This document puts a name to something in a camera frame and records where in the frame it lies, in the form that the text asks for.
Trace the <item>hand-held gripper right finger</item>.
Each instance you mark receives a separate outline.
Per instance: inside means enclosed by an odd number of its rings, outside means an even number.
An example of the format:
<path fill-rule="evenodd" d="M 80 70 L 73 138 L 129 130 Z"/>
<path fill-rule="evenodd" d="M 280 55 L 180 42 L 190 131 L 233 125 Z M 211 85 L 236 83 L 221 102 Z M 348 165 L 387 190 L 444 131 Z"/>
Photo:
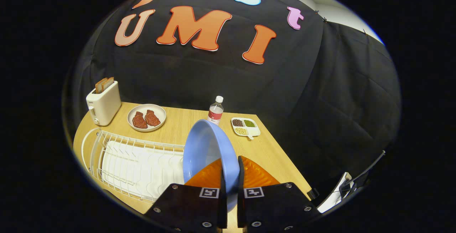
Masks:
<path fill-rule="evenodd" d="M 257 176 L 254 162 L 238 157 L 237 225 L 243 233 L 299 233 L 321 218 L 321 212 L 293 182 L 272 185 L 247 182 Z"/>

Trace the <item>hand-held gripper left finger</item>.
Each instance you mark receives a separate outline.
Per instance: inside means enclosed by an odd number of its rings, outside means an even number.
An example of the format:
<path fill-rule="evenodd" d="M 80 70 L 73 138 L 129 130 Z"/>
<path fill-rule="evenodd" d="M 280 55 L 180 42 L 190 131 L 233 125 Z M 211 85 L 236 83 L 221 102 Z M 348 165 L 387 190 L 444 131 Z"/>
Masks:
<path fill-rule="evenodd" d="M 227 193 L 221 159 L 185 184 L 170 184 L 144 216 L 176 233 L 221 233 L 227 228 Z"/>

